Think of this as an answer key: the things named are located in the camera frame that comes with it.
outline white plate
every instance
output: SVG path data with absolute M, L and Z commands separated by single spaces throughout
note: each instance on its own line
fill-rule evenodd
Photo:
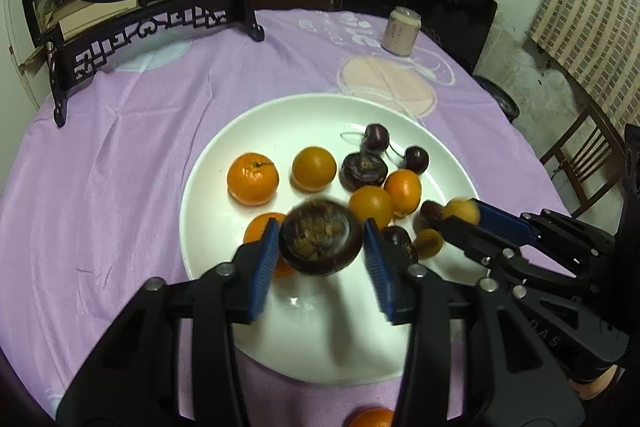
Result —
M 304 94 L 272 100 L 236 118 L 202 152 L 187 181 L 180 206 L 180 247 L 191 279 L 230 260 L 247 224 L 258 214 L 282 212 L 307 196 L 289 184 L 294 156 L 310 145 L 324 147 L 338 164 L 357 150 L 367 124 L 384 125 L 396 150 L 418 144 L 430 156 L 421 176 L 422 199 L 446 203 L 455 196 L 476 197 L 460 163 L 424 127 L 395 111 L 359 98 Z M 268 204 L 247 207 L 226 190 L 229 165 L 245 152 L 268 156 L 280 186 Z M 392 172 L 396 167 L 385 158 Z M 321 194 L 349 200 L 338 178 Z M 412 218 L 396 220 L 412 235 Z M 329 277 L 294 275 L 274 280 L 264 313 L 251 326 L 235 326 L 236 345 L 252 359 L 298 380 L 359 385 L 402 373 L 408 327 L 389 325 L 379 311 L 361 253 Z M 452 245 L 425 262 L 445 279 L 469 284 L 482 268 Z

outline cherry stem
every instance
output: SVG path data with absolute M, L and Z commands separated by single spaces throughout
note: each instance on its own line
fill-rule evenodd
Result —
M 401 153 L 399 153 L 398 151 L 396 151 L 396 150 L 394 149 L 394 146 L 393 146 L 393 145 L 391 145 L 390 143 L 389 143 L 389 149 L 391 149 L 394 153 L 396 153 L 396 154 L 397 154 L 398 156 L 400 156 L 401 158 L 404 158 L 404 154 L 401 154 Z

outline mangosteen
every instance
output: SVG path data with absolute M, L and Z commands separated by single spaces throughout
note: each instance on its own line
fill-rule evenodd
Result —
M 340 182 L 354 192 L 365 185 L 382 187 L 388 168 L 380 156 L 369 152 L 354 152 L 344 159 L 340 168 Z
M 308 275 L 330 275 L 351 264 L 362 247 L 362 226 L 335 201 L 314 199 L 296 206 L 280 226 L 280 252 Z

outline small yellow fruit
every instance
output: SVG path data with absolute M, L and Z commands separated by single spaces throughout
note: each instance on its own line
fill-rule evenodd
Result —
M 422 184 L 418 174 L 407 169 L 392 172 L 386 179 L 385 190 L 394 202 L 394 214 L 399 217 L 413 214 L 422 198 Z
M 291 176 L 303 190 L 318 192 L 335 178 L 337 166 L 331 153 L 322 147 L 307 147 L 293 159 Z
M 420 259 L 434 257 L 442 250 L 442 235 L 437 230 L 424 229 L 415 236 L 414 247 Z
M 475 201 L 467 198 L 453 198 L 442 210 L 442 219 L 456 216 L 463 221 L 477 225 L 480 223 L 480 210 Z
M 376 221 L 378 229 L 382 230 L 391 222 L 394 215 L 394 203 L 384 188 L 366 185 L 351 195 L 349 210 L 361 223 L 372 217 Z

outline robotic arm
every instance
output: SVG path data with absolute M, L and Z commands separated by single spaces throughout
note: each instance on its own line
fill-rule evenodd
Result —
M 615 238 L 549 210 L 514 217 L 481 201 L 479 226 L 444 220 L 444 239 L 490 269 L 474 287 L 412 264 L 373 220 L 366 222 L 366 264 L 380 309 L 395 325 L 412 324 L 394 427 L 629 425 L 625 415 L 636 407 L 640 377 L 638 131 L 627 130 L 626 197 Z M 230 325 L 249 324 L 261 311 L 268 284 L 259 282 L 273 274 L 277 235 L 271 220 L 260 242 L 243 245 L 231 263 L 193 282 L 149 279 L 80 368 L 57 422 L 249 427 Z M 530 264 L 523 245 L 574 277 Z M 195 421 L 178 415 L 175 396 L 183 318 L 193 319 Z M 450 319 L 465 323 L 466 389 L 462 416 L 448 421 Z M 568 377 L 589 383 L 614 364 L 626 372 L 586 418 Z

